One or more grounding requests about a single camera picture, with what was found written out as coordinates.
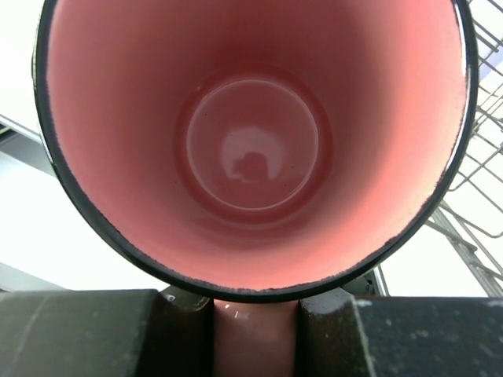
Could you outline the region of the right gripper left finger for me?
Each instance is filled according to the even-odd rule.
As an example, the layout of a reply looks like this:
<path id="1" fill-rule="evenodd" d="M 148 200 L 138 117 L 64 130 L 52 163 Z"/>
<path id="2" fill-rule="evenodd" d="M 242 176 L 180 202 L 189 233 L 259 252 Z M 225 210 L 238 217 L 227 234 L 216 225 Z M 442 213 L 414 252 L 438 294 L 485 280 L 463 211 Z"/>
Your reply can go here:
<path id="1" fill-rule="evenodd" d="M 210 376 L 213 301 L 180 288 L 1 295 L 3 376 Z"/>

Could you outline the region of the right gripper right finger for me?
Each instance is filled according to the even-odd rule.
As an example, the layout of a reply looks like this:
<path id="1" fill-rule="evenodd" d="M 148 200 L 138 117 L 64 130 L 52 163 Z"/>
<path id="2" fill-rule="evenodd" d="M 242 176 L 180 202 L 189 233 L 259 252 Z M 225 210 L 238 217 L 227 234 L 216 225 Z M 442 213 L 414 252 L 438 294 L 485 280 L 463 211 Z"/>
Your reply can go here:
<path id="1" fill-rule="evenodd" d="M 297 376 L 500 376 L 502 300 L 327 292 L 301 300 Z"/>

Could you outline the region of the salmon pink mug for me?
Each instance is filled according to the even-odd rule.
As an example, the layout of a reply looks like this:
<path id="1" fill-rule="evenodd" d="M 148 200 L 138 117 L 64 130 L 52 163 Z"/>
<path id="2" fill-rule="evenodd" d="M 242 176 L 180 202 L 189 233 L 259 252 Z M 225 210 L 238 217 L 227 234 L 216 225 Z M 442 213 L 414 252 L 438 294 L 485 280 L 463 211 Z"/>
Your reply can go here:
<path id="1" fill-rule="evenodd" d="M 215 300 L 212 371 L 291 376 L 299 300 L 400 248 L 453 180 L 465 1 L 46 1 L 44 146 L 115 252 Z"/>

